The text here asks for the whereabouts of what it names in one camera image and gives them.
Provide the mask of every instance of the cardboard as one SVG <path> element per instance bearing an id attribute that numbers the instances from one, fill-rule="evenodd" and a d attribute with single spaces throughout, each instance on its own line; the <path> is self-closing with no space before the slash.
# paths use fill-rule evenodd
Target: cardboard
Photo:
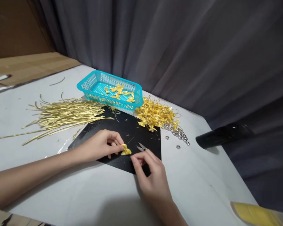
<path id="1" fill-rule="evenodd" d="M 0 88 L 16 87 L 78 65 L 81 63 L 77 60 L 57 52 L 2 58 L 0 76 L 11 76 L 0 81 Z"/>
<path id="2" fill-rule="evenodd" d="M 0 58 L 55 52 L 33 0 L 0 0 Z"/>

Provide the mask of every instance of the table surface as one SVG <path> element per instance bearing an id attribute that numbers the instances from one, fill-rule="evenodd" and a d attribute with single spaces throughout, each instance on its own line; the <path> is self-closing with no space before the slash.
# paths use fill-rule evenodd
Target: table surface
<path id="1" fill-rule="evenodd" d="M 37 125 L 21 129 L 37 117 L 35 111 L 26 110 L 28 104 L 38 101 L 40 94 L 48 102 L 60 100 L 62 92 L 63 98 L 81 97 L 76 84 L 93 70 L 81 65 L 0 93 L 0 137 L 39 130 Z M 190 142 L 187 146 L 170 131 L 161 130 L 162 161 L 183 217 L 189 225 L 244 225 L 230 201 L 257 203 L 221 146 L 207 151 L 196 143 L 196 136 L 211 130 L 209 125 L 203 117 L 164 102 L 179 110 L 180 125 Z M 72 128 L 25 146 L 37 134 L 0 139 L 0 171 L 66 151 L 76 131 Z M 136 176 L 97 161 L 60 173 L 6 210 L 57 226 L 158 223 L 140 198 Z"/>

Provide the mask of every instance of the cardboard box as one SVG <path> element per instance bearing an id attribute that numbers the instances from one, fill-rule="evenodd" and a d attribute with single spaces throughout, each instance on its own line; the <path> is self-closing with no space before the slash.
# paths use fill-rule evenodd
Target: cardboard box
<path id="1" fill-rule="evenodd" d="M 0 59 L 0 92 L 81 65 L 57 52 Z"/>

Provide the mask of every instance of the black mat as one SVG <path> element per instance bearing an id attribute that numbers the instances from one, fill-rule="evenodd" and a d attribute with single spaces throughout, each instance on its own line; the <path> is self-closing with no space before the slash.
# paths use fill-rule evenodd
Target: black mat
<path id="1" fill-rule="evenodd" d="M 115 118 L 115 115 L 107 108 L 104 107 L 105 113 L 102 114 L 105 117 Z M 88 124 L 84 130 L 77 136 L 68 149 L 75 148 L 88 140 L 94 134 L 101 129 L 108 129 L 119 132 L 123 141 L 127 144 L 128 148 L 132 151 L 132 155 L 140 152 L 136 147 L 138 142 L 149 148 L 160 160 L 161 160 L 161 145 L 160 145 L 160 129 L 150 132 L 146 127 L 141 127 L 138 124 L 138 119 L 135 117 L 121 112 L 117 114 L 117 120 L 103 119 L 94 122 L 94 124 Z M 130 159 L 130 155 L 112 155 L 109 159 L 107 156 L 98 160 L 99 162 L 108 164 L 118 169 L 135 174 L 133 164 Z M 143 166 L 143 170 L 146 176 L 150 175 L 150 170 L 147 165 Z"/>

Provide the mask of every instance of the blue plastic basket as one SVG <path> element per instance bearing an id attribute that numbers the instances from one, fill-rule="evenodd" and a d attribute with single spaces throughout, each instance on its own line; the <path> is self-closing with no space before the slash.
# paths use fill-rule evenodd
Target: blue plastic basket
<path id="1" fill-rule="evenodd" d="M 117 91 L 112 92 L 110 87 L 115 87 L 118 83 L 120 85 L 124 84 L 123 91 L 134 92 L 134 103 L 127 102 L 128 97 L 131 97 L 131 95 L 120 95 L 120 100 L 110 97 L 117 93 Z M 104 89 L 105 87 L 108 87 L 108 91 L 110 93 L 106 94 Z M 134 110 L 135 108 L 142 106 L 142 87 L 139 84 L 108 74 L 106 72 L 91 72 L 77 84 L 77 88 L 83 91 L 86 98 L 89 100 L 127 110 Z"/>

